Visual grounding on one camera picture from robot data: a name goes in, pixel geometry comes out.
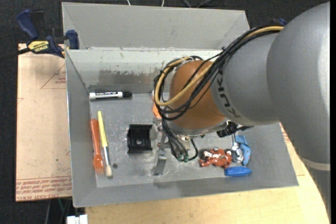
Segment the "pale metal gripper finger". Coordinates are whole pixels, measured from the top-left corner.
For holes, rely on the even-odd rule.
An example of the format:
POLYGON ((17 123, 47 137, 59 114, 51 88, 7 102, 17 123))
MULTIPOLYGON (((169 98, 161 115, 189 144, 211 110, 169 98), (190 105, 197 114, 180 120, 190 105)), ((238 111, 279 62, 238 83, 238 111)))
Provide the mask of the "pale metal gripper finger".
POLYGON ((158 150, 155 156, 154 175, 162 175, 166 163, 166 155, 164 150, 158 150))
POLYGON ((154 118, 152 121, 150 139, 156 140, 161 132, 162 132, 162 119, 154 118))

